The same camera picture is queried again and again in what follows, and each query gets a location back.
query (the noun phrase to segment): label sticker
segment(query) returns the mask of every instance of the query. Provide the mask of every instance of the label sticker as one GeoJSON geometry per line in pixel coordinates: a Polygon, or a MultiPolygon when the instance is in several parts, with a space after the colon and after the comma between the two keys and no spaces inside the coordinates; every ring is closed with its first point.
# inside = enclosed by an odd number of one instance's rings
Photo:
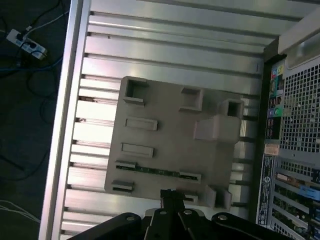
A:
{"type": "Polygon", "coordinates": [[[280,96],[284,93],[285,80],[283,78],[285,66],[282,64],[271,71],[270,97],[280,96]]]}
{"type": "Polygon", "coordinates": [[[279,154],[279,144],[274,143],[266,143],[264,145],[264,154],[278,156],[279,154]]]}
{"type": "Polygon", "coordinates": [[[256,224],[267,226],[274,156],[263,156],[256,224]]]}

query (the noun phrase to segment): electrical cable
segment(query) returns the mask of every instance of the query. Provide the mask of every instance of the electrical cable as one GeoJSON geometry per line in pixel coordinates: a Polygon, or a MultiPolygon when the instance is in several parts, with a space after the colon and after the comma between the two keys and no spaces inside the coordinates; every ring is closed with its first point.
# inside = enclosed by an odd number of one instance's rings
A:
{"type": "Polygon", "coordinates": [[[0,205],[0,210],[7,210],[9,212],[19,213],[19,214],[24,215],[27,218],[30,218],[30,219],[34,220],[35,222],[40,223],[40,219],[39,218],[37,218],[36,216],[32,215],[30,212],[28,212],[27,210],[23,209],[22,207],[14,204],[13,202],[8,201],[8,200],[0,200],[0,202],[1,203],[11,204],[12,206],[14,206],[17,209],[19,209],[19,210],[14,210],[14,209],[10,209],[8,207],[0,205]]]}
{"type": "Polygon", "coordinates": [[[42,164],[44,163],[44,161],[47,159],[47,156],[49,155],[49,150],[47,150],[41,161],[39,162],[39,164],[31,171],[29,172],[27,175],[25,176],[22,176],[22,177],[17,177],[17,178],[11,178],[11,177],[3,177],[3,176],[0,176],[0,180],[3,180],[3,181],[22,181],[22,180],[26,180],[27,178],[31,177],[32,175],[34,175],[39,169],[40,167],[42,166],[42,164]]]}
{"type": "Polygon", "coordinates": [[[12,210],[12,209],[9,209],[9,208],[7,208],[5,206],[1,206],[1,205],[0,205],[0,210],[4,210],[4,211],[7,211],[7,212],[12,212],[12,213],[17,213],[17,214],[20,214],[20,215],[22,215],[22,216],[24,216],[24,217],[26,217],[26,218],[38,223],[38,224],[40,223],[40,221],[32,218],[28,214],[23,213],[22,211],[12,210]]]}
{"type": "Polygon", "coordinates": [[[65,16],[65,15],[68,14],[68,13],[69,13],[69,11],[66,11],[65,13],[63,13],[63,14],[61,14],[60,16],[56,17],[55,19],[53,19],[53,20],[51,20],[51,21],[49,21],[49,22],[47,22],[47,23],[44,23],[44,24],[42,24],[42,25],[40,25],[40,26],[37,26],[37,27],[32,28],[30,31],[28,31],[28,32],[24,35],[24,38],[28,38],[29,34],[31,34],[32,32],[34,32],[34,31],[36,31],[36,30],[38,30],[38,29],[41,29],[41,28],[43,28],[43,27],[45,27],[45,26],[47,26],[47,25],[50,25],[50,24],[54,23],[55,21],[57,21],[58,19],[62,18],[63,16],[65,16]]]}
{"type": "Polygon", "coordinates": [[[14,166],[16,169],[19,169],[20,171],[24,171],[25,170],[25,168],[23,166],[11,161],[10,159],[6,158],[5,156],[3,156],[1,154],[0,154],[0,160],[3,160],[4,162],[14,166]]]}
{"type": "Polygon", "coordinates": [[[26,67],[17,67],[17,68],[0,68],[0,72],[12,72],[12,71],[26,71],[26,72],[37,72],[37,71],[46,71],[54,68],[58,65],[63,59],[63,56],[59,57],[51,65],[42,66],[39,68],[26,68],[26,67]]]}
{"type": "Polygon", "coordinates": [[[6,71],[2,71],[2,70],[0,69],[0,72],[8,72],[8,73],[6,73],[6,74],[0,75],[0,79],[4,79],[4,78],[9,77],[9,76],[11,76],[11,75],[13,75],[13,74],[16,74],[17,72],[20,71],[20,69],[19,69],[18,67],[17,67],[17,68],[13,68],[13,66],[17,64],[18,55],[19,55],[19,53],[20,53],[20,50],[22,49],[22,47],[23,47],[25,44],[33,44],[33,42],[26,41],[26,42],[23,42],[23,43],[20,45],[20,47],[18,48],[18,50],[16,51],[16,53],[15,53],[15,55],[14,55],[14,57],[13,57],[13,61],[12,61],[11,65],[10,65],[10,68],[7,68],[8,70],[6,70],[6,71]]]}
{"type": "Polygon", "coordinates": [[[62,14],[63,14],[63,22],[64,22],[64,33],[67,35],[67,20],[66,20],[66,7],[65,7],[65,4],[64,4],[64,1],[61,0],[61,10],[62,10],[62,14]]]}
{"type": "Polygon", "coordinates": [[[0,16],[0,20],[3,22],[3,26],[4,26],[4,30],[0,30],[0,32],[4,33],[4,37],[0,40],[0,43],[2,43],[2,41],[5,40],[7,37],[8,24],[3,16],[0,16]]]}
{"type": "MultiPolygon", "coordinates": [[[[48,61],[48,63],[50,64],[48,57],[46,54],[42,53],[45,56],[45,59],[48,61]]],[[[55,73],[55,71],[53,69],[50,70],[53,76],[53,82],[54,82],[54,91],[51,92],[50,94],[44,95],[41,93],[38,93],[37,91],[35,91],[31,86],[31,79],[33,77],[33,75],[36,72],[32,72],[31,74],[29,74],[29,76],[26,78],[26,88],[29,90],[30,93],[32,93],[33,95],[35,95],[36,97],[40,97],[40,98],[44,98],[44,100],[41,102],[40,107],[39,107],[39,115],[41,120],[46,123],[46,124],[53,124],[53,122],[47,120],[46,118],[46,107],[48,106],[48,104],[50,102],[55,102],[57,100],[57,95],[58,95],[58,89],[59,89],[59,83],[58,83],[58,77],[55,73]]]]}
{"type": "Polygon", "coordinates": [[[47,13],[51,12],[52,10],[56,9],[57,7],[59,7],[61,0],[58,0],[57,3],[49,8],[48,10],[44,11],[43,13],[41,13],[38,17],[36,17],[31,23],[30,23],[30,27],[34,27],[34,25],[39,21],[40,18],[42,18],[44,15],[46,15],[47,13]]]}

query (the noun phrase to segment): black cable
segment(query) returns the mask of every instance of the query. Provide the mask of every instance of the black cable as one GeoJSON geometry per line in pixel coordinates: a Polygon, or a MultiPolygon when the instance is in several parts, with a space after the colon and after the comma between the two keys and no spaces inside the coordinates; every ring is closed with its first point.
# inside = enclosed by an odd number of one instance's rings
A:
{"type": "Polygon", "coordinates": [[[3,181],[22,181],[22,180],[25,180],[27,178],[30,178],[32,175],[34,175],[40,169],[40,167],[42,166],[44,161],[47,159],[48,155],[49,155],[49,150],[47,150],[44,153],[44,155],[43,155],[41,161],[39,162],[39,164],[31,172],[29,172],[27,175],[22,176],[22,177],[17,177],[17,178],[0,176],[0,180],[3,180],[3,181]]]}
{"type": "Polygon", "coordinates": [[[2,41],[6,39],[8,34],[8,24],[3,16],[0,16],[0,20],[3,22],[4,26],[4,37],[0,40],[0,43],[2,43],[2,41]]]}
{"type": "MultiPolygon", "coordinates": [[[[48,60],[48,56],[44,53],[42,53],[41,51],[35,50],[32,51],[30,55],[32,55],[35,52],[39,52],[41,54],[44,55],[45,60],[47,60],[48,64],[50,65],[50,61],[48,60]]],[[[58,77],[56,75],[56,72],[54,71],[54,69],[50,69],[49,71],[51,71],[52,76],[53,76],[53,82],[54,82],[54,91],[51,92],[50,94],[41,94],[38,93],[37,91],[35,91],[31,86],[31,80],[33,75],[36,73],[36,71],[32,72],[29,74],[29,76],[26,78],[26,88],[29,90],[29,92],[31,92],[33,95],[35,95],[36,97],[40,97],[40,98],[44,98],[44,100],[41,102],[40,107],[39,107],[39,115],[41,120],[46,123],[46,124],[53,124],[53,122],[49,121],[46,117],[46,108],[48,106],[48,104],[50,104],[50,102],[55,102],[57,100],[57,94],[58,94],[58,77]]]]}
{"type": "Polygon", "coordinates": [[[33,27],[33,26],[39,21],[40,18],[42,18],[42,17],[43,17],[44,15],[46,15],[47,13],[49,13],[49,12],[51,12],[52,10],[56,9],[57,7],[59,7],[60,1],[61,1],[61,0],[58,0],[57,3],[56,3],[53,7],[49,8],[48,10],[44,11],[44,12],[41,13],[39,16],[37,16],[37,17],[30,23],[29,26],[33,27]]]}
{"type": "Polygon", "coordinates": [[[25,170],[25,168],[23,166],[11,161],[10,159],[6,158],[3,155],[0,155],[0,160],[3,160],[4,162],[14,166],[16,169],[19,169],[20,171],[24,171],[25,170]]]}
{"type": "Polygon", "coordinates": [[[56,101],[57,101],[57,98],[45,98],[40,104],[39,114],[40,114],[41,120],[45,124],[49,124],[49,125],[54,124],[53,121],[50,121],[50,120],[47,119],[47,117],[46,117],[46,109],[47,109],[48,104],[50,104],[50,102],[53,103],[53,102],[56,102],[56,101]]]}
{"type": "Polygon", "coordinates": [[[61,8],[62,8],[62,14],[63,14],[63,22],[64,22],[64,34],[67,34],[67,20],[66,20],[66,7],[65,7],[65,4],[64,4],[64,1],[63,0],[60,0],[60,3],[61,3],[61,8]]]}
{"type": "MultiPolygon", "coordinates": [[[[19,55],[22,47],[23,47],[25,44],[33,44],[33,42],[25,41],[24,43],[22,43],[22,44],[20,45],[20,47],[18,48],[18,50],[16,51],[16,53],[15,53],[15,55],[14,55],[14,57],[13,57],[13,61],[12,61],[12,63],[11,63],[11,65],[10,65],[9,68],[13,68],[14,65],[17,65],[18,55],[19,55]]],[[[20,71],[19,71],[19,70],[12,70],[12,71],[9,71],[9,72],[7,72],[7,73],[5,73],[5,74],[1,74],[1,75],[0,75],[0,79],[7,78],[7,77],[9,77],[9,76],[11,76],[11,75],[13,75],[13,74],[18,73],[18,72],[20,72],[20,71]]]]}

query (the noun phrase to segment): rectangular slot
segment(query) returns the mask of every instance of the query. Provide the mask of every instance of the rectangular slot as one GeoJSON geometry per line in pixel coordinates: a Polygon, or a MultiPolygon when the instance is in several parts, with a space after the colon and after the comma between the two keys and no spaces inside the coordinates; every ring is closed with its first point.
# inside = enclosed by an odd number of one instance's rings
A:
{"type": "Polygon", "coordinates": [[[121,143],[121,152],[130,156],[152,158],[154,155],[154,148],[149,146],[121,143]]]}
{"type": "Polygon", "coordinates": [[[274,185],[274,192],[281,194],[282,196],[285,196],[288,199],[291,199],[292,201],[295,201],[298,204],[301,204],[305,207],[309,207],[310,203],[312,202],[311,199],[308,199],[302,195],[299,195],[296,192],[293,192],[287,188],[284,188],[282,186],[279,186],[277,184],[274,185]]]}
{"type": "Polygon", "coordinates": [[[241,105],[239,103],[230,101],[227,115],[231,117],[239,118],[240,109],[241,109],[241,105]]]}
{"type": "Polygon", "coordinates": [[[112,190],[116,192],[121,192],[125,195],[130,195],[134,189],[133,182],[114,180],[111,184],[112,190]]]}
{"type": "Polygon", "coordinates": [[[115,168],[125,168],[125,169],[135,169],[137,166],[136,162],[132,161],[122,161],[122,160],[117,160],[115,161],[115,168]]]}
{"type": "Polygon", "coordinates": [[[120,188],[120,187],[112,187],[112,190],[113,191],[118,191],[118,192],[124,192],[124,193],[131,193],[131,190],[123,189],[123,188],[120,188]]]}
{"type": "Polygon", "coordinates": [[[184,201],[196,204],[198,202],[198,196],[195,193],[185,193],[184,201]]]}
{"type": "Polygon", "coordinates": [[[302,222],[305,222],[308,224],[309,221],[309,215],[305,213],[304,211],[296,208],[295,206],[290,205],[289,203],[281,200],[280,198],[273,197],[273,204],[282,208],[289,214],[295,216],[296,218],[300,219],[302,222]]]}
{"type": "Polygon", "coordinates": [[[218,112],[222,115],[242,119],[244,116],[244,101],[226,99],[219,104],[218,112]]]}
{"type": "Polygon", "coordinates": [[[96,119],[114,121],[116,118],[117,105],[103,104],[92,101],[79,100],[76,107],[76,117],[84,119],[96,119]]]}
{"type": "Polygon", "coordinates": [[[125,77],[125,94],[123,100],[127,104],[145,105],[144,98],[147,93],[147,80],[136,77],[125,77]]]}
{"type": "Polygon", "coordinates": [[[277,179],[281,182],[284,182],[286,184],[289,184],[289,185],[296,187],[296,188],[300,188],[300,186],[309,185],[308,182],[305,182],[303,180],[294,178],[292,176],[287,176],[287,175],[284,175],[284,174],[278,173],[278,172],[275,175],[275,179],[277,179]]]}
{"type": "Polygon", "coordinates": [[[320,239],[320,227],[319,223],[315,220],[311,220],[308,224],[308,233],[312,238],[309,239],[320,239]]]}
{"type": "Polygon", "coordinates": [[[110,144],[114,127],[76,122],[73,129],[73,140],[99,144],[110,144]]]}
{"type": "Polygon", "coordinates": [[[179,172],[179,179],[184,181],[201,182],[201,174],[189,173],[189,172],[179,172]]]}
{"type": "Polygon", "coordinates": [[[275,210],[274,208],[272,209],[272,216],[282,222],[284,225],[286,225],[289,229],[293,230],[297,234],[301,235],[303,238],[305,235],[305,232],[307,231],[306,228],[300,226],[299,224],[295,223],[291,219],[288,219],[287,216],[283,215],[281,212],[275,210]]]}
{"type": "Polygon", "coordinates": [[[128,117],[125,120],[125,126],[130,128],[144,129],[149,131],[156,131],[158,127],[158,121],[141,118],[141,117],[128,117]]]}
{"type": "Polygon", "coordinates": [[[79,96],[93,98],[94,102],[97,102],[98,100],[117,101],[119,98],[119,93],[116,91],[105,91],[100,89],[90,89],[81,87],[79,89],[79,96]]]}
{"type": "Polygon", "coordinates": [[[179,111],[187,112],[201,112],[202,111],[202,101],[204,97],[204,91],[198,88],[183,87],[182,93],[182,103],[179,111]]]}
{"type": "Polygon", "coordinates": [[[320,204],[316,201],[312,201],[309,208],[309,216],[312,220],[320,223],[320,204]]]}

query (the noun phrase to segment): blue cable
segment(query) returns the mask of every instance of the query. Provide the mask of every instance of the blue cable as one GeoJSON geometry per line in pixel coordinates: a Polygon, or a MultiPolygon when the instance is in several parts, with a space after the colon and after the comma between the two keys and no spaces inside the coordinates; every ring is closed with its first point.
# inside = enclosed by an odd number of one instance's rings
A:
{"type": "Polygon", "coordinates": [[[49,66],[43,66],[39,68],[23,68],[23,67],[17,67],[17,68],[0,68],[0,72],[12,72],[12,71],[30,71],[30,72],[38,72],[38,71],[46,71],[52,69],[54,66],[58,65],[62,61],[63,57],[60,57],[58,60],[56,60],[53,64],[49,66]]]}

